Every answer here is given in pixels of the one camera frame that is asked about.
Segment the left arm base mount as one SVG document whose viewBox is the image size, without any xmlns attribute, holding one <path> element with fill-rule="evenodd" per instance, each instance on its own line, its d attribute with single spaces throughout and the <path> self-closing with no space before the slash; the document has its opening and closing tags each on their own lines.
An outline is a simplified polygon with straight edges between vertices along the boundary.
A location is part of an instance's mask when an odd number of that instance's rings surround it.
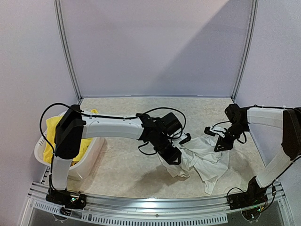
<svg viewBox="0 0 301 226">
<path fill-rule="evenodd" d="M 87 205 L 87 196 L 81 192 L 49 188 L 46 201 L 64 206 L 67 209 L 83 210 Z"/>
</svg>

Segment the white t-shirt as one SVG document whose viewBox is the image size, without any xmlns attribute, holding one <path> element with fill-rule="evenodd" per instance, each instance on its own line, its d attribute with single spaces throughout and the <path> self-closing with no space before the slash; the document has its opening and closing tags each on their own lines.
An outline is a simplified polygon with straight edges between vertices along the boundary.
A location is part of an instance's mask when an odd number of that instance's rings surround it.
<svg viewBox="0 0 301 226">
<path fill-rule="evenodd" d="M 180 165 L 169 165 L 162 157 L 159 159 L 172 177 L 188 178 L 194 169 L 205 185 L 205 193 L 211 195 L 218 179 L 229 168 L 229 152 L 215 152 L 215 145 L 213 139 L 203 135 L 178 145 L 182 152 Z"/>
</svg>

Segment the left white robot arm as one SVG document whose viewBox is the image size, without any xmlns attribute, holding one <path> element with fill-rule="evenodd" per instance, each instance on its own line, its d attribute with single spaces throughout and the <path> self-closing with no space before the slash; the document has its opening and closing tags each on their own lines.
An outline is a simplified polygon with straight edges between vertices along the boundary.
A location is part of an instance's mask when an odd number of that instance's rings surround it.
<svg viewBox="0 0 301 226">
<path fill-rule="evenodd" d="M 66 191 L 71 161 L 80 149 L 82 139 L 95 137 L 121 137 L 150 143 L 155 153 L 169 165 L 179 165 L 182 153 L 172 135 L 183 130 L 173 113 L 162 118 L 152 118 L 148 113 L 135 116 L 85 114 L 79 105 L 72 105 L 55 128 L 54 157 L 51 163 L 49 186 L 52 197 L 66 204 L 70 194 Z"/>
</svg>

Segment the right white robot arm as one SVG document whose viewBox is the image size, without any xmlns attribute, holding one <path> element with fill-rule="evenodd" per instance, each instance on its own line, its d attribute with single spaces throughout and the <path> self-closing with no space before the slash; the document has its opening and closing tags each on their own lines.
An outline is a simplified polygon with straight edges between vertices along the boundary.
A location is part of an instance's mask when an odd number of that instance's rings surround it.
<svg viewBox="0 0 301 226">
<path fill-rule="evenodd" d="M 233 149 L 250 132 L 265 164 L 249 179 L 245 204 L 254 205 L 277 180 L 285 183 L 285 190 L 300 191 L 301 175 L 296 171 L 301 168 L 301 106 L 229 104 L 224 114 L 224 120 L 208 129 L 218 137 L 215 152 Z"/>
</svg>

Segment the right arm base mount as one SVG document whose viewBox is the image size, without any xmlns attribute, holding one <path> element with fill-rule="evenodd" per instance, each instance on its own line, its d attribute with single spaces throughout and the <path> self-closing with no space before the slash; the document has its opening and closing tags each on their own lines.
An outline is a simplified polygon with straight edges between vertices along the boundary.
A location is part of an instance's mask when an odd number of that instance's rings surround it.
<svg viewBox="0 0 301 226">
<path fill-rule="evenodd" d="M 246 208 L 246 207 L 256 207 L 258 206 L 257 212 L 263 212 L 266 210 L 274 201 L 277 191 L 275 187 L 272 188 L 272 201 L 268 202 L 268 197 L 266 192 L 256 195 L 251 198 L 247 192 L 244 192 L 238 187 L 231 188 L 226 194 L 226 200 L 230 206 L 231 210 Z"/>
</svg>

